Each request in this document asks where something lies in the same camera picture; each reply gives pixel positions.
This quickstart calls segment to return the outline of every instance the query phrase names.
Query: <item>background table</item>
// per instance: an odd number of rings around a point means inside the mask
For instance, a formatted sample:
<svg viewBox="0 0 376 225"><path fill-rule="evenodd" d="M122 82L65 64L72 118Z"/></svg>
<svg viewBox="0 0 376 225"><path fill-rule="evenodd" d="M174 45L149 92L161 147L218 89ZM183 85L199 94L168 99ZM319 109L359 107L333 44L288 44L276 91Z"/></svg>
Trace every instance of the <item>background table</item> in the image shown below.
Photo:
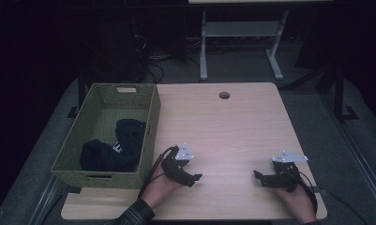
<svg viewBox="0 0 376 225"><path fill-rule="evenodd" d="M195 155L188 173L202 173L155 209L155 219L282 219L292 216L261 187L253 170L273 174L270 158L288 150L302 154L289 116L272 83L158 85L161 100L154 160L168 147L187 143ZM230 98L222 99L220 92ZM296 163L315 185L306 162ZM139 190L83 188L69 193L65 219L117 218ZM320 195L318 218L326 209Z"/></svg>

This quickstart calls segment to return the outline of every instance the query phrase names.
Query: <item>dark blue cloth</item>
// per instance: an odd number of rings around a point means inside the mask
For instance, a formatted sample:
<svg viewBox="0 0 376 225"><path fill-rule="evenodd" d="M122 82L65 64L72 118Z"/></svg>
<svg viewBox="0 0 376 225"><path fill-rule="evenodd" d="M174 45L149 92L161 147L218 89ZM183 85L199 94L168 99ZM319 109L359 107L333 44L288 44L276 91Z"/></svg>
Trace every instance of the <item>dark blue cloth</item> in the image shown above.
<svg viewBox="0 0 376 225"><path fill-rule="evenodd" d="M100 140L83 145L81 166L83 171L133 172L139 163L146 123L134 119L117 121L115 135L119 152Z"/></svg>

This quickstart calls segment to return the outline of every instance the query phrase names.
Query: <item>hand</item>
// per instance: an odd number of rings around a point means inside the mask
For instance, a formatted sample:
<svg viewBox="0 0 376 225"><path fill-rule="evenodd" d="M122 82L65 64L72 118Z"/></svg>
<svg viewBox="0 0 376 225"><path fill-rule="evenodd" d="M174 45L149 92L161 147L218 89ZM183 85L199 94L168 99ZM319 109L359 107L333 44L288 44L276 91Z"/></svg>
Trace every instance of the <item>hand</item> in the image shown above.
<svg viewBox="0 0 376 225"><path fill-rule="evenodd" d="M298 185L292 192L287 192L283 188L274 188L274 191L298 222L304 224L317 220L312 201L301 186Z"/></svg>
<svg viewBox="0 0 376 225"><path fill-rule="evenodd" d="M152 180L143 192L142 199L153 209L160 204L171 192L183 185L170 180L161 168L161 163L155 169Z"/></svg>

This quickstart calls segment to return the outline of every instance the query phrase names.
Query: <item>person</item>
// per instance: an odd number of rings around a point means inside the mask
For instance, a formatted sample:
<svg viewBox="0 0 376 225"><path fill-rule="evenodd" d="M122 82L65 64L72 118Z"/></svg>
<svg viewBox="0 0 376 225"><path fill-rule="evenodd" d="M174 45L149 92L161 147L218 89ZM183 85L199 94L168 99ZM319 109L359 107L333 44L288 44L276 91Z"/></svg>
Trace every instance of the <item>person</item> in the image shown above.
<svg viewBox="0 0 376 225"><path fill-rule="evenodd" d="M144 190L142 197L118 218L119 224L144 225L149 223L155 216L153 209L180 187L182 185L164 175L161 165L158 165L153 172L152 181ZM282 188L273 188L273 190L299 223L321 224L316 218L308 194L302 187L297 186L292 192L287 192Z"/></svg>

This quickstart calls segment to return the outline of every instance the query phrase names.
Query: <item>green woven basket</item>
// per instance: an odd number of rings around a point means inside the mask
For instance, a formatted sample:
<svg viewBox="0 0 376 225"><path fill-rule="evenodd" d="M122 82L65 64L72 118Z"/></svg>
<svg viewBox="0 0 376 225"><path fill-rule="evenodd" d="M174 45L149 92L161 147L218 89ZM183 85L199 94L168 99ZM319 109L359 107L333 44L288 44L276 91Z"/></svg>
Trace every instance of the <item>green woven basket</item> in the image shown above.
<svg viewBox="0 0 376 225"><path fill-rule="evenodd" d="M94 83L53 164L51 172L73 187L141 188L153 162L160 99L155 84ZM83 144L98 139L113 146L120 119L146 122L143 148L135 172L82 171Z"/></svg>

